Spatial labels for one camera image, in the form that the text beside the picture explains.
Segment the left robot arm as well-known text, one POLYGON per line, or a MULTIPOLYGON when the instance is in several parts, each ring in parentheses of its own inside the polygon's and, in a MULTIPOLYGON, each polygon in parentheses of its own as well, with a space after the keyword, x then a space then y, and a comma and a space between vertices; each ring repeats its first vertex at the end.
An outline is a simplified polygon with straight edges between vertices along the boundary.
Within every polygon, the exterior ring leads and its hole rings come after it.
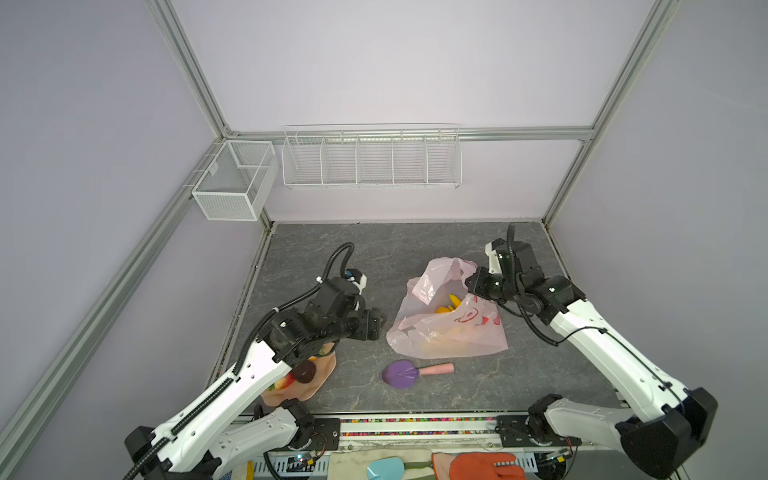
POLYGON ((341 340, 379 338, 384 316, 365 304, 367 278, 347 266, 353 251, 353 243, 341 244, 312 288, 269 310, 234 364, 188 406, 154 428, 132 431, 126 478, 220 479, 261 454, 309 444, 314 418, 298 399, 245 426, 231 424, 270 386, 341 340))

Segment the yellow banana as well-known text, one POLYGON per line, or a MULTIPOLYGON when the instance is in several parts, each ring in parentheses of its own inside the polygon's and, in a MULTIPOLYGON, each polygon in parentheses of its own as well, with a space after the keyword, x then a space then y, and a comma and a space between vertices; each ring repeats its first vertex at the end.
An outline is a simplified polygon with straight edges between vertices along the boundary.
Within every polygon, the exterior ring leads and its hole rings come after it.
POLYGON ((457 309, 462 304, 462 300, 453 294, 449 295, 449 300, 451 301, 451 308, 453 310, 457 309))

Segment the pink plastic bag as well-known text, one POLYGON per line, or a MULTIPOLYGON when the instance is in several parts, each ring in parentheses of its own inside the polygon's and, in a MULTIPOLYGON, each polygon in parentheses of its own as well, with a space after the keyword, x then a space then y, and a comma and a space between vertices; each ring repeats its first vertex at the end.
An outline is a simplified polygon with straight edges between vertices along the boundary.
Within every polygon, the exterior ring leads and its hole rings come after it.
POLYGON ((393 325, 386 334, 398 354, 423 359, 468 358, 508 349, 502 319, 495 303, 468 292, 464 281, 477 265, 457 257, 431 260, 421 276, 408 281, 393 325), (462 300, 450 313, 449 295, 462 300))

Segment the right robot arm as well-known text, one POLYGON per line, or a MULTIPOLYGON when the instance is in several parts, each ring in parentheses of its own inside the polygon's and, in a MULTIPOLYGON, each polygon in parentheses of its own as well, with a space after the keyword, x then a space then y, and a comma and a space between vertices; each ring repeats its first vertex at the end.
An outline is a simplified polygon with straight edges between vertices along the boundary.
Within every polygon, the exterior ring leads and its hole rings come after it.
POLYGON ((521 318, 552 347, 573 345, 609 381, 621 408, 548 394, 528 409, 534 443, 579 439, 621 452, 644 474, 668 479, 706 443, 719 404, 654 364, 598 312, 570 279, 548 277, 533 247, 506 234, 485 246, 488 264, 465 282, 471 294, 521 318))

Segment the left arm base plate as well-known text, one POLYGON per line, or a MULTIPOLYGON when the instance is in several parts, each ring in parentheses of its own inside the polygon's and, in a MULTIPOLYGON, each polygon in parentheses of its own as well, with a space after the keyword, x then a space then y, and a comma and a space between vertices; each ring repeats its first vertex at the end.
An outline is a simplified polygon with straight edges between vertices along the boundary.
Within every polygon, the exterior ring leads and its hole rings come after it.
POLYGON ((315 418, 310 426, 302 426, 296 436, 275 452, 336 451, 341 440, 341 421, 336 417, 315 418))

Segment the dark brown round fruit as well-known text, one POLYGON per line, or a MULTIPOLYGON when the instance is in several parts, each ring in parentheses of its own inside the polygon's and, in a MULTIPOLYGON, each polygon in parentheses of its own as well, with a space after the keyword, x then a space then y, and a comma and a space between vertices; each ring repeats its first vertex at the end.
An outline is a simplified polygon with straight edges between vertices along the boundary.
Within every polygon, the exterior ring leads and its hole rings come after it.
POLYGON ((317 374, 316 363, 312 360, 305 360, 297 365, 292 371, 293 379, 300 384, 311 383, 317 374))

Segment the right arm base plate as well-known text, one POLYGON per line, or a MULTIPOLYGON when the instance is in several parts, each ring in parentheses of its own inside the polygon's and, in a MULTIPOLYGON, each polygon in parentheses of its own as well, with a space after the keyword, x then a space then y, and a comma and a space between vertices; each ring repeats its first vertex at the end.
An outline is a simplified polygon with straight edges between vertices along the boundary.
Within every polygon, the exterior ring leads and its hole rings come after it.
POLYGON ((496 417, 494 432, 503 447, 576 447, 582 440, 563 437, 538 417, 523 414, 502 414, 496 417))

